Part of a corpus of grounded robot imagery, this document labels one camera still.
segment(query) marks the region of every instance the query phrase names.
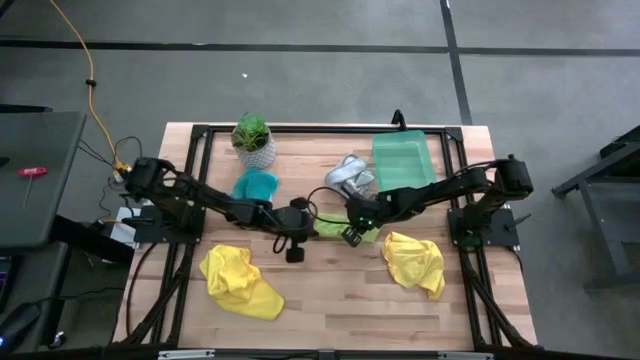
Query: lime green cloth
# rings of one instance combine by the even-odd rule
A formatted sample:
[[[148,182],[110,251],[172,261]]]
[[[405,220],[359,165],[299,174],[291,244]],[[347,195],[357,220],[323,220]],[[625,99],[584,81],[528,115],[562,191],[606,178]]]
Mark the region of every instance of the lime green cloth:
[[[318,214],[319,217],[331,221],[344,221],[348,222],[349,219],[344,215],[334,215],[334,214]],[[347,228],[348,225],[342,224],[331,224],[324,221],[316,220],[313,222],[313,229],[320,234],[321,238],[338,238],[342,239],[342,232]],[[371,231],[367,231],[362,234],[362,242],[363,243],[373,243],[376,241],[378,237],[378,233],[380,229],[373,229]]]

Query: small white object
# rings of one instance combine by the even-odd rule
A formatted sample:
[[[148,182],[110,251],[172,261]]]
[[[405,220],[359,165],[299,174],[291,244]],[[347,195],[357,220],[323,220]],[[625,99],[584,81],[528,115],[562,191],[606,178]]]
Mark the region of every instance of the small white object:
[[[136,216],[140,215],[140,209],[133,209],[133,213]],[[131,211],[129,211],[128,208],[121,207],[120,209],[118,209],[118,216],[116,216],[116,220],[122,220],[128,217],[131,217]],[[111,230],[111,238],[113,240],[119,241],[125,245],[137,249],[140,247],[140,244],[133,241],[135,235],[136,229],[119,222],[115,223],[113,229]]]
[[[122,184],[122,182],[124,181],[117,170],[113,170],[113,179],[116,181],[116,184]]]

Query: red tool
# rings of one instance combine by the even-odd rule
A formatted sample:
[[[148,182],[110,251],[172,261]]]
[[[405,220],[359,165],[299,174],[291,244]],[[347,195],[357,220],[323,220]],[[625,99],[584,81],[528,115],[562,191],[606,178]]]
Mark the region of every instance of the red tool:
[[[18,176],[29,177],[29,187],[27,188],[27,194],[24,196],[24,203],[22,204],[23,208],[27,206],[29,194],[31,193],[31,183],[33,182],[33,178],[46,175],[48,172],[49,171],[45,167],[25,168],[18,170]]]

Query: potted plant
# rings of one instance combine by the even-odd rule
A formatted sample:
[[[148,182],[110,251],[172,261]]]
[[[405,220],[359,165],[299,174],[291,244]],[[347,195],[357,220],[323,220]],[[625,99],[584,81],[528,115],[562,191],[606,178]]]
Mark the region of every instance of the potted plant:
[[[244,114],[231,133],[231,142],[248,168],[264,169],[276,158],[276,143],[262,115]]]

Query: green plant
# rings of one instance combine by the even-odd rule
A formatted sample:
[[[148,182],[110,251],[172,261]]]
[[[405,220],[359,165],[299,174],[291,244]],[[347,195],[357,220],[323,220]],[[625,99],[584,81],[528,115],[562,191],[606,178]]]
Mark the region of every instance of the green plant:
[[[244,114],[231,135],[231,141],[233,146],[247,152],[261,149],[269,141],[269,127],[264,117],[260,114]]]

